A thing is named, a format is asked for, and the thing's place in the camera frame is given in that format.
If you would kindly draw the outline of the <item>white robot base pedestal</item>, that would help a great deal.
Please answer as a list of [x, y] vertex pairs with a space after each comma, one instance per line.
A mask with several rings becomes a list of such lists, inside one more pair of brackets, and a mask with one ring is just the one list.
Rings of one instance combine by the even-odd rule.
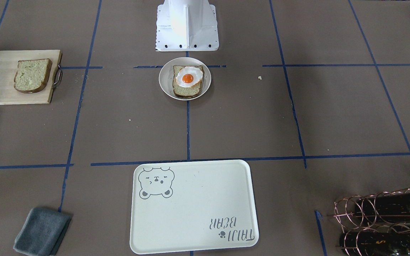
[[165, 0], [157, 6], [156, 51], [204, 52], [219, 46], [216, 8], [208, 0]]

